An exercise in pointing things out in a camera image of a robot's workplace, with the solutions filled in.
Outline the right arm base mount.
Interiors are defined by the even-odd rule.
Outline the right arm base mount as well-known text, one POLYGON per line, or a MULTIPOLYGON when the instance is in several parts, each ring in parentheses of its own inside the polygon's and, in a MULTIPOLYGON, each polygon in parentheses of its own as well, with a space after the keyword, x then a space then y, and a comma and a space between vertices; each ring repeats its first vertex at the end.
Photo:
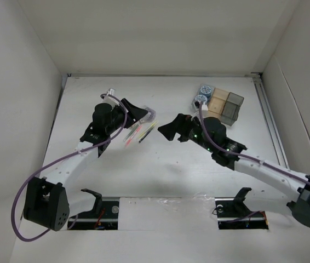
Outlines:
POLYGON ((234 198, 215 198, 212 214, 217 217, 219 230, 268 230, 264 211, 251 211, 234 198))

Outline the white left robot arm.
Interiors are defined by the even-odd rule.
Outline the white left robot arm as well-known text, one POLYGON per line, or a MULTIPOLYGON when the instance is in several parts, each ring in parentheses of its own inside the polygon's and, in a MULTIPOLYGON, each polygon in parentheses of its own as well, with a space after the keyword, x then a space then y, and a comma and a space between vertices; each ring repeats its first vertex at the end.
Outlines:
POLYGON ((101 213, 101 194, 87 188, 72 192, 71 187, 83 170, 104 153, 112 134, 128 129, 148 113, 127 99, 118 101, 112 95, 102 98, 73 156, 60 162, 49 174, 34 177, 28 183, 24 205, 26 220, 59 231, 72 216, 86 213, 93 218, 101 213))

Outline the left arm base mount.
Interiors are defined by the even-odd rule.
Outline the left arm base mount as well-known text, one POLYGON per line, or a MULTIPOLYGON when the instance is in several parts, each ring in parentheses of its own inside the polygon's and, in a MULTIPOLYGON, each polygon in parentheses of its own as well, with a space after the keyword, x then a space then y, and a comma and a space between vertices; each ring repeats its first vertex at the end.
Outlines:
POLYGON ((77 220, 73 216, 67 222, 69 230, 118 230, 119 197, 102 198, 96 211, 80 213, 77 220))

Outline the clear jar of paper clips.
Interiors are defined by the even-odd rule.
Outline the clear jar of paper clips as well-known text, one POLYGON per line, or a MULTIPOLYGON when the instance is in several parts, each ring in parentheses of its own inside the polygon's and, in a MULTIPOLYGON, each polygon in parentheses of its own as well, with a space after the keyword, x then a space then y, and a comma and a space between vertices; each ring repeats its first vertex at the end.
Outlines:
POLYGON ((147 114, 143 118, 140 119, 140 123, 151 123, 151 122, 153 122, 153 120, 156 117, 156 111, 154 109, 147 107, 147 106, 144 106, 143 109, 147 111, 147 114))

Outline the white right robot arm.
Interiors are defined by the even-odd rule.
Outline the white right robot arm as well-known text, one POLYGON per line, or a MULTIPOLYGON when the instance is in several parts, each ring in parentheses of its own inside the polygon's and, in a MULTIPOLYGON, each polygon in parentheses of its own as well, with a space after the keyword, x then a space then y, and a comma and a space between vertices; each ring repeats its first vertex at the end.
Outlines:
POLYGON ((250 175, 285 194, 281 207, 299 223, 310 227, 310 175, 275 166, 246 153, 246 146, 226 135, 226 127, 214 117, 198 118, 178 114, 158 131, 169 141, 179 134, 179 142, 193 141, 210 152, 219 165, 250 175))

